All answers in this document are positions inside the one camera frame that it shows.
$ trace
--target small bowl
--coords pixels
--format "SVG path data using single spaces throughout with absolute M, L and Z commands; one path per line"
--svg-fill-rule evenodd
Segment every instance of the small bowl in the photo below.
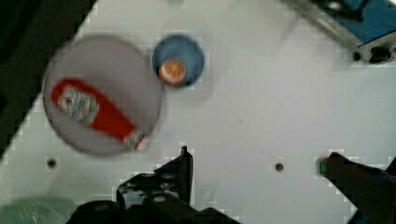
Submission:
M 151 59 L 157 77 L 161 65 L 171 59 L 179 60 L 186 69 L 185 81 L 176 88 L 192 85 L 204 71 L 204 53 L 194 40 L 185 35 L 169 35 L 157 45 Z

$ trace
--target round plate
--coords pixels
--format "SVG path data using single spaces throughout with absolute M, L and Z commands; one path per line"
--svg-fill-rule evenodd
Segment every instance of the round plate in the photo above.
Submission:
M 92 36 L 65 45 L 49 62 L 43 83 L 44 107 L 50 124 L 76 149 L 98 155 L 127 150 L 116 139 L 64 115 L 50 95 L 64 77 L 78 77 L 104 93 L 149 135 L 158 121 L 163 98 L 161 82 L 149 72 L 149 60 L 134 46 L 115 37 Z

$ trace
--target orange object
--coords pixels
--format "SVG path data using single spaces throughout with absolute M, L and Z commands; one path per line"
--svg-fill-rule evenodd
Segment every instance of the orange object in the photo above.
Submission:
M 179 60 L 166 61 L 160 68 L 160 79 L 170 85 L 178 86 L 186 79 L 186 69 Z

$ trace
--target red ketchup bottle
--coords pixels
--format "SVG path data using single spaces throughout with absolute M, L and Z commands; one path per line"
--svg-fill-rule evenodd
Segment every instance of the red ketchup bottle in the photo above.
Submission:
M 118 139 L 130 149 L 143 149 L 144 134 L 99 90 L 78 78 L 63 79 L 52 102 L 75 121 Z

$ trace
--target white surface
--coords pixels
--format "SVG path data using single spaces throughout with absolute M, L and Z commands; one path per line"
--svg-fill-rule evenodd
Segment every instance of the white surface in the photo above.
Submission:
M 318 175 L 317 161 L 341 149 L 387 167 L 396 154 L 396 63 L 351 64 L 345 49 L 275 0 L 171 2 L 100 0 L 78 34 L 122 36 L 148 56 L 172 29 L 200 39 L 202 82 L 166 92 L 150 149 L 108 159 L 80 154 L 50 128 L 39 96 L 2 161 L 1 200 L 114 200 L 121 182 L 172 160 L 187 143 L 196 209 L 212 206 L 249 224 L 347 223 L 354 208 Z M 59 160 L 55 171 L 48 157 Z

